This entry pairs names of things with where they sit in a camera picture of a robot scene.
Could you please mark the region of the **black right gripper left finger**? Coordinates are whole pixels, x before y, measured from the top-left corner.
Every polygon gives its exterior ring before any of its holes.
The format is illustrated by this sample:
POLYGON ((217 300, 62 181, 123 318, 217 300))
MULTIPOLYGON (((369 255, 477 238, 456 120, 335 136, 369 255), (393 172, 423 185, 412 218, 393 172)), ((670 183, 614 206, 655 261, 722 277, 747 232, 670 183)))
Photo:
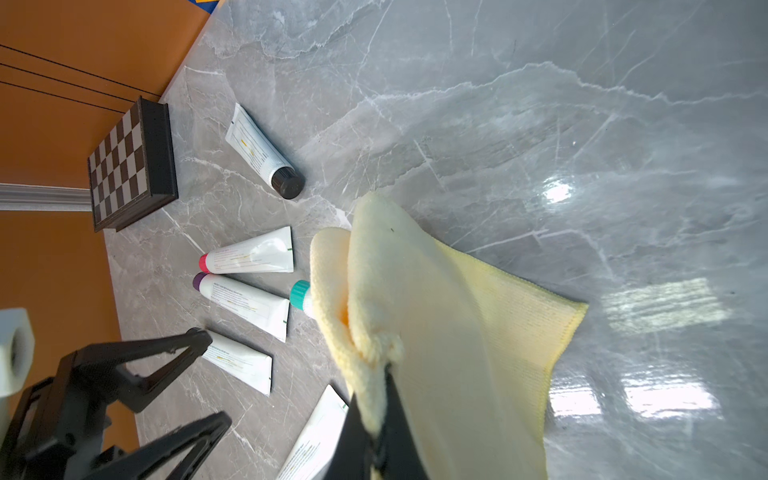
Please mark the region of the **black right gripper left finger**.
POLYGON ((346 418, 324 480, 370 480, 373 440, 361 420, 357 395, 351 397, 346 418))

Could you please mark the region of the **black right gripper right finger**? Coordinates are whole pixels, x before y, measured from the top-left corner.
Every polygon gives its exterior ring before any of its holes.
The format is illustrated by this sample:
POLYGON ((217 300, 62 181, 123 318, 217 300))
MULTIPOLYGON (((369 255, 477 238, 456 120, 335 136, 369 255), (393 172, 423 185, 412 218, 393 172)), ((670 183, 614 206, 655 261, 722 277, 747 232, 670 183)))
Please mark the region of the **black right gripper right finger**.
POLYGON ((427 480, 391 370, 392 365, 385 367, 387 403, 380 431, 380 473, 383 479, 427 480))

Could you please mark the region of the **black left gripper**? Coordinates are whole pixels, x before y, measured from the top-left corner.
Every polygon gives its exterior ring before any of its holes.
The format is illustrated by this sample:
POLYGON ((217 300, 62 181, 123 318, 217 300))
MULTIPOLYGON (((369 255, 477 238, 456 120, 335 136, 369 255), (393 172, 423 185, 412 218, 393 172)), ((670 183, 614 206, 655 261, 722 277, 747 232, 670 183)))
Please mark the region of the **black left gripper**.
POLYGON ((217 412, 114 460, 103 448, 107 407, 145 410, 212 344, 200 328, 153 339, 89 345, 53 377, 27 388, 1 447, 3 479, 147 479, 178 455, 167 479, 192 479, 232 424, 217 412))

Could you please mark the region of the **white toothpaste tube purple cap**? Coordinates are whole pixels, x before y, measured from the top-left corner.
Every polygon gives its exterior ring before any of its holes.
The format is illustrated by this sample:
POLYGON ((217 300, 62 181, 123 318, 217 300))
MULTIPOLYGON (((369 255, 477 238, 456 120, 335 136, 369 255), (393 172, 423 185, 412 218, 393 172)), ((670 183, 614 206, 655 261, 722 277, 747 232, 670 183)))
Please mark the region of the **white toothpaste tube purple cap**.
POLYGON ((348 405, 329 384, 301 431, 277 480, 323 479, 338 444, 348 405))

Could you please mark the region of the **yellow cleaning cloth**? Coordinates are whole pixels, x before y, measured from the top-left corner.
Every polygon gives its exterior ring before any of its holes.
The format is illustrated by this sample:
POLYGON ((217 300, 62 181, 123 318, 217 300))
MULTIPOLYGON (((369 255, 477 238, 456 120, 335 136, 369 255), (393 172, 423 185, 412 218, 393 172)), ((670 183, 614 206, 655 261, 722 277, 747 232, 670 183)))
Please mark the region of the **yellow cleaning cloth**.
POLYGON ((588 307, 459 252, 377 193, 310 247, 310 314, 364 430, 393 384, 430 479, 543 479, 554 366, 588 307))

